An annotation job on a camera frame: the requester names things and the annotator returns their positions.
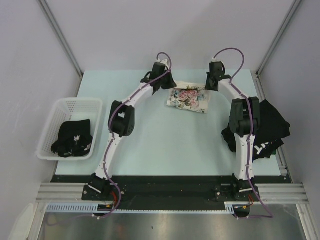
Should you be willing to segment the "black t shirt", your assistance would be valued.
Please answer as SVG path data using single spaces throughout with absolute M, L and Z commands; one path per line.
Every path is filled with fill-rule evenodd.
M 84 157 L 89 154 L 93 142 L 91 121 L 64 122 L 58 132 L 58 139 L 51 146 L 51 152 L 62 158 Z

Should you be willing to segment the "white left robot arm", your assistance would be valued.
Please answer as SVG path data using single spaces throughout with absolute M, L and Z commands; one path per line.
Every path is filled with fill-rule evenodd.
M 172 64 L 169 59 L 157 59 L 138 88 L 122 101 L 114 101 L 110 108 L 108 119 L 109 137 L 100 164 L 88 183 L 88 187 L 100 200 L 110 196 L 112 184 L 112 161 L 120 143 L 130 136 L 135 128 L 136 107 L 153 96 L 158 90 L 173 89 L 177 85 L 171 73 Z

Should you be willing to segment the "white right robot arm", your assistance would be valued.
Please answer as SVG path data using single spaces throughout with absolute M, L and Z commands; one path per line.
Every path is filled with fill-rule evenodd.
M 205 89 L 222 94 L 231 104 L 229 123 L 235 137 L 236 163 L 233 174 L 239 181 L 249 181 L 253 173 L 253 149 L 258 128 L 261 125 L 260 102 L 249 97 L 232 83 L 223 62 L 213 58 L 209 63 Z

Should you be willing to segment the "white t shirt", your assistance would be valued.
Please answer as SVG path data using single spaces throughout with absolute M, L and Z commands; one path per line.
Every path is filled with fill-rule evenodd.
M 176 87 L 169 90 L 166 105 L 179 110 L 207 114 L 210 92 L 201 83 L 177 81 Z

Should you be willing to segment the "white plastic laundry basket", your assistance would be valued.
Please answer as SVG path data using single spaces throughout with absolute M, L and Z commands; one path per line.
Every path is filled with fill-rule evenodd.
M 97 134 L 103 110 L 103 101 L 92 97 L 69 97 L 59 99 L 52 107 L 42 135 L 36 155 L 47 161 L 84 161 L 89 159 L 95 148 Z M 58 133 L 63 123 L 69 121 L 90 120 L 90 135 L 92 143 L 90 150 L 84 156 L 60 157 L 51 151 L 51 146 L 58 140 Z

